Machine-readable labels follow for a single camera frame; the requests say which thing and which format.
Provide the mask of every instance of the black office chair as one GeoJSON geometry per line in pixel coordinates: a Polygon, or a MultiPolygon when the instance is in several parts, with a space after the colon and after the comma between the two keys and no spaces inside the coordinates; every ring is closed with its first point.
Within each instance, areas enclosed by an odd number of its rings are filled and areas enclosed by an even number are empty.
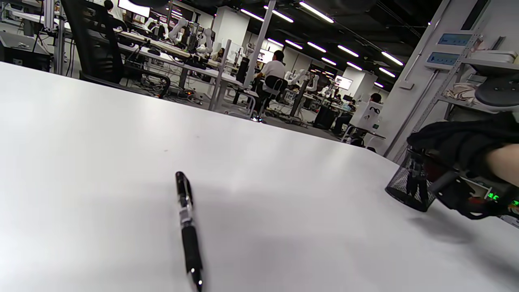
{"type": "Polygon", "coordinates": [[[125,74],[148,75],[165,82],[159,98],[163,98],[171,84],[162,74],[123,64],[113,22],[104,6],[86,0],[62,0],[61,4],[69,21],[76,43],[81,71],[79,78],[96,84],[125,91],[151,95],[148,91],[120,85],[125,74]],[[102,35],[106,41],[96,40],[102,35]]]}
{"type": "Polygon", "coordinates": [[[260,98],[259,104],[261,105],[260,109],[257,111],[257,117],[256,120],[262,121],[261,115],[263,114],[263,111],[268,107],[268,104],[272,99],[277,98],[279,95],[281,95],[286,87],[288,86],[288,81],[286,81],[283,78],[279,78],[276,76],[268,76],[265,78],[264,86],[262,86],[261,89],[258,90],[258,96],[260,98]]]}

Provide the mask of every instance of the man in white shirt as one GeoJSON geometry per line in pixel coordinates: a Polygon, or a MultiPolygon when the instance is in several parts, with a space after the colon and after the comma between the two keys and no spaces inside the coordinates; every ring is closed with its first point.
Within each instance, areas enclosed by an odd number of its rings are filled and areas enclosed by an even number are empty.
{"type": "Polygon", "coordinates": [[[272,57],[272,61],[268,62],[263,66],[261,72],[258,73],[256,78],[261,78],[265,76],[265,78],[269,76],[275,76],[283,79],[285,77],[285,65],[283,65],[283,58],[285,54],[282,51],[275,51],[274,57],[272,57]]]}
{"type": "MultiPolygon", "coordinates": [[[[263,66],[263,69],[261,70],[261,72],[258,73],[258,75],[256,76],[256,78],[261,78],[263,76],[265,76],[265,79],[269,76],[275,76],[275,77],[279,77],[281,79],[284,79],[285,77],[285,65],[282,63],[283,62],[283,58],[285,57],[285,54],[283,54],[282,51],[275,51],[274,52],[274,56],[272,57],[272,61],[266,63],[264,66],[263,66]]],[[[263,104],[263,99],[262,98],[262,90],[260,88],[257,90],[258,91],[258,95],[260,96],[259,99],[256,99],[256,106],[254,107],[255,111],[258,112],[263,104]]],[[[270,100],[267,100],[266,103],[265,103],[265,108],[268,107],[270,103],[270,100]]]]}

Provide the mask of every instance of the computer monitor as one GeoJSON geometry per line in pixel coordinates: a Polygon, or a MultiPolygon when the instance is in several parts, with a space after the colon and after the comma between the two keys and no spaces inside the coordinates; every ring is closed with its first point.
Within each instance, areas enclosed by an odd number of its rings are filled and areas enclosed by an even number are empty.
{"type": "Polygon", "coordinates": [[[264,49],[259,49],[258,61],[261,63],[268,63],[274,58],[274,53],[264,49]]]}
{"type": "Polygon", "coordinates": [[[129,0],[119,0],[119,4],[117,6],[126,11],[131,11],[135,14],[144,17],[149,17],[149,7],[135,5],[134,3],[131,3],[129,0]]]}
{"type": "Polygon", "coordinates": [[[341,76],[335,76],[335,85],[342,89],[349,90],[352,83],[353,80],[351,79],[344,78],[341,76]]]}

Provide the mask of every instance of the computer tower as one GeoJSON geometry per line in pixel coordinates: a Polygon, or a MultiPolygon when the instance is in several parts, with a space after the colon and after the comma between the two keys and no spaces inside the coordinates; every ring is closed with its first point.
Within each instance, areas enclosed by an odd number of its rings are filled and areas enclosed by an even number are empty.
{"type": "Polygon", "coordinates": [[[34,39],[24,35],[0,32],[0,61],[50,72],[50,54],[34,39]]]}

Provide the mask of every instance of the chair backrest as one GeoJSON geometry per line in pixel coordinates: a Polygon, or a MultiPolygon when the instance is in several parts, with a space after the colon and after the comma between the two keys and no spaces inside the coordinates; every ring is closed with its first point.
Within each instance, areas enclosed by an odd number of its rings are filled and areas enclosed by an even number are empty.
{"type": "Polygon", "coordinates": [[[119,83],[124,73],[117,38],[104,6],[86,0],[61,0],[81,62],[93,77],[119,83]]]}
{"type": "Polygon", "coordinates": [[[286,81],[284,78],[271,75],[265,78],[265,86],[263,87],[263,91],[277,96],[286,89],[288,84],[288,81],[286,81]]]}

